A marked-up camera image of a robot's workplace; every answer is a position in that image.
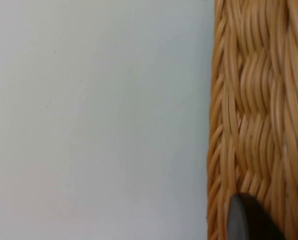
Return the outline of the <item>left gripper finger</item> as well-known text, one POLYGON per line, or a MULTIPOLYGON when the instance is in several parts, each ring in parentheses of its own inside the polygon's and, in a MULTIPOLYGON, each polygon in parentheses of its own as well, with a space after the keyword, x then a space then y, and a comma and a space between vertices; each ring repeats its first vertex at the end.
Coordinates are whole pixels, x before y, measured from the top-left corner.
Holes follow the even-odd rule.
POLYGON ((247 193, 231 197, 226 231, 228 240, 285 239, 258 200, 247 193))

